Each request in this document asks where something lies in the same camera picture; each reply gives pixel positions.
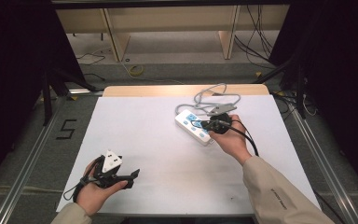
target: power strip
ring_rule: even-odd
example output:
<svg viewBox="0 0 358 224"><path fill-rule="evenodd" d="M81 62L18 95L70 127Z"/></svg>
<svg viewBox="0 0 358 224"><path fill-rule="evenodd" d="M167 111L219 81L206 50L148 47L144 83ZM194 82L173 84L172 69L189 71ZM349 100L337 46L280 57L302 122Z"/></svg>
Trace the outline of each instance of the power strip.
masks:
<svg viewBox="0 0 358 224"><path fill-rule="evenodd" d="M213 139L209 136L206 130L202 129L200 122L196 120L200 120L199 117L191 113L189 110L184 110L175 117L176 124L178 124L201 144L207 146L212 143Z"/></svg>

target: white paper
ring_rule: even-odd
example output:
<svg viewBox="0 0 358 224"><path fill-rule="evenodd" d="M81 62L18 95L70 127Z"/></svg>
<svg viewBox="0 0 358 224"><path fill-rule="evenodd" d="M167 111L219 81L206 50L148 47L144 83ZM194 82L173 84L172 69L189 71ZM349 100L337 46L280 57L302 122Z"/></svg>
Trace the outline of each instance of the white paper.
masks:
<svg viewBox="0 0 358 224"><path fill-rule="evenodd" d="M230 103L235 98L208 97ZM118 175L141 169L132 189L110 197L101 213L122 216L249 216L254 213L241 166L216 144L204 147L177 124L175 108L193 97L103 97L98 100L65 190L108 148L122 156ZM280 112L269 96L242 96L238 114L259 156L283 173L316 206ZM61 199L57 211L67 203Z"/></svg>

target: person's right hand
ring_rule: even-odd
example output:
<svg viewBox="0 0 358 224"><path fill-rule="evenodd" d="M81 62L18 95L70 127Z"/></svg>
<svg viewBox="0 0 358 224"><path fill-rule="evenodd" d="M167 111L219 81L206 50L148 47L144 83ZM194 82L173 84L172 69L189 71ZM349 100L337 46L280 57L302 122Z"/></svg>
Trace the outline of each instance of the person's right hand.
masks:
<svg viewBox="0 0 358 224"><path fill-rule="evenodd" d="M245 133L246 129L240 124L240 117L238 115L230 115L230 117L233 120L231 126ZM246 160L252 157L246 147L246 138L239 133L232 130L228 130L224 134L209 131L209 135L228 155L234 157L240 165L243 165Z"/></svg>

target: aluminum rail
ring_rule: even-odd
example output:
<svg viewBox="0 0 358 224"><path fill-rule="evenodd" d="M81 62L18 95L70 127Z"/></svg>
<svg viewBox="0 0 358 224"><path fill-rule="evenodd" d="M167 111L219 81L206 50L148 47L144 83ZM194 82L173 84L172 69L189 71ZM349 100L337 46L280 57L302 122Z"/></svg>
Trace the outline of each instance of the aluminum rail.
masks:
<svg viewBox="0 0 358 224"><path fill-rule="evenodd" d="M358 212L356 211L353 201L351 197L348 195L345 188L342 186L339 181L334 169L332 168L330 162L325 157L324 152L313 135L310 126L308 125L305 119L302 119L301 116L295 111L294 118L300 131L304 135L305 140L307 141L308 146L310 147L310 151L312 152L313 157L321 169L322 174L326 180L326 183L330 187L333 195L337 200L337 204L339 205L345 219L348 223L358 224Z"/></svg>
<svg viewBox="0 0 358 224"><path fill-rule="evenodd" d="M46 144L48 135L50 134L52 127L54 126L54 123L56 122L57 117L63 105L65 104L65 98L66 97L59 97L57 99L56 111L53 113L50 122L42 128L42 131L37 137L36 142L34 143L34 146L30 152L30 155L22 166L21 171L16 178L13 186L11 187L10 191L8 192L6 198L2 202L0 206L0 224L8 222L8 219L10 218L16 206L16 203L21 196L22 190L27 183L31 172L34 169L34 166L37 163L37 159L39 158L39 155L42 152L44 145Z"/></svg>

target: beige sleeve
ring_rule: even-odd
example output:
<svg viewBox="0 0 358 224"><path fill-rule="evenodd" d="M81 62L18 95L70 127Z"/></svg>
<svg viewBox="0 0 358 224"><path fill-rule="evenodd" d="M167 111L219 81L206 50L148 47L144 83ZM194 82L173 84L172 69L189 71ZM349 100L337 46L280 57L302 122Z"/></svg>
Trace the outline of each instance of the beige sleeve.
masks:
<svg viewBox="0 0 358 224"><path fill-rule="evenodd" d="M334 223L286 177L258 157L243 165L243 183L259 223Z"/></svg>
<svg viewBox="0 0 358 224"><path fill-rule="evenodd" d="M90 224L91 218L77 203L68 203L51 224Z"/></svg>

